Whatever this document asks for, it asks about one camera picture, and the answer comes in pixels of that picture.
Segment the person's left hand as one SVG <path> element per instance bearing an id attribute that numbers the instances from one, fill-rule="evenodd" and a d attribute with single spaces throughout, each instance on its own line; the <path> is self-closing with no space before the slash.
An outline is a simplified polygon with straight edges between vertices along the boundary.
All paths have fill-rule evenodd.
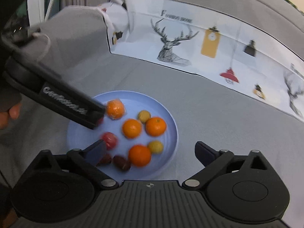
<path id="1" fill-rule="evenodd" d="M 6 112 L 0 113 L 0 129 L 4 129 L 8 126 L 10 120 L 16 120 L 20 116 L 21 103 L 14 105 Z"/>

